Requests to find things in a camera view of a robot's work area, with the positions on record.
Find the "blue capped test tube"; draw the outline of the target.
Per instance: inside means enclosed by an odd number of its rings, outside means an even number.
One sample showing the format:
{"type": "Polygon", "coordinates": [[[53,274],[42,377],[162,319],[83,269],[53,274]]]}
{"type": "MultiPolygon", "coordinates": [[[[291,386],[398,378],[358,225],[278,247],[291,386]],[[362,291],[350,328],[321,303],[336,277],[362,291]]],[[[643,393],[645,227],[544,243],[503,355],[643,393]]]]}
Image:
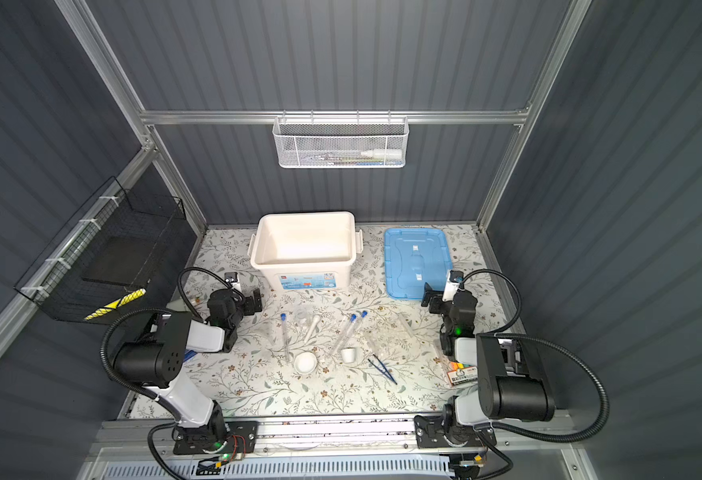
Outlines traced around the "blue capped test tube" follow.
{"type": "Polygon", "coordinates": [[[356,328],[358,319],[359,319],[359,316],[357,314],[352,314],[349,317],[348,322],[341,329],[341,333],[339,334],[338,338],[335,340],[334,344],[332,345],[332,347],[330,349],[331,355],[335,355],[341,349],[346,347],[350,338],[353,336],[354,329],[356,328]]]}
{"type": "Polygon", "coordinates": [[[289,326],[287,322],[288,318],[285,313],[280,314],[280,331],[281,331],[281,338],[282,338],[282,353],[284,355],[284,361],[288,362],[290,360],[290,354],[289,354],[289,326]]]}
{"type": "Polygon", "coordinates": [[[355,332],[356,332],[357,327],[362,323],[362,320],[365,319],[365,318],[368,316],[368,312],[367,312],[366,310],[363,310],[358,316],[359,316],[359,319],[358,319],[356,328],[354,329],[353,336],[354,336],[354,334],[355,334],[355,332]]]}

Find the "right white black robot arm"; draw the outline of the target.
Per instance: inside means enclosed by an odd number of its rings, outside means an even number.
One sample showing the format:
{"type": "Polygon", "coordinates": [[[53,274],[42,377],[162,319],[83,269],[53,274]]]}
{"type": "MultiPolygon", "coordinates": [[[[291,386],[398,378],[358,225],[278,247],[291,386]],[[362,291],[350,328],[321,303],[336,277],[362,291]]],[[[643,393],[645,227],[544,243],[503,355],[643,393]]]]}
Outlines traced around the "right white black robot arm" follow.
{"type": "Polygon", "coordinates": [[[476,391],[451,397],[435,431],[460,443],[475,427],[488,433],[496,420],[547,422],[556,405],[537,345],[503,338],[499,332],[476,333],[469,324],[478,300],[458,283],[443,290],[424,286],[421,304],[442,318],[439,350],[460,367],[448,374],[454,386],[474,382],[476,391]]]}

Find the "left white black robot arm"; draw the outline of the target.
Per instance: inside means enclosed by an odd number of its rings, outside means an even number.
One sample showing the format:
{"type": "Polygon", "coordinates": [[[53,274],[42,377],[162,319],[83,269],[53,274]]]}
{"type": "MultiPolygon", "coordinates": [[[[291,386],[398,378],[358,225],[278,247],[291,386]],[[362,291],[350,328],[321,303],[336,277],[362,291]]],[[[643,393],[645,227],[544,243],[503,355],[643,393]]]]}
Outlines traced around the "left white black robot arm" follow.
{"type": "Polygon", "coordinates": [[[186,353],[228,353],[243,318],[262,311],[258,289],[250,296],[227,287],[209,296],[209,316],[200,320],[187,295],[182,310],[140,309],[116,319],[100,346],[100,359],[114,382],[169,412],[169,427],[179,448],[215,452],[235,436],[219,404],[193,383],[183,370],[186,353]]]}

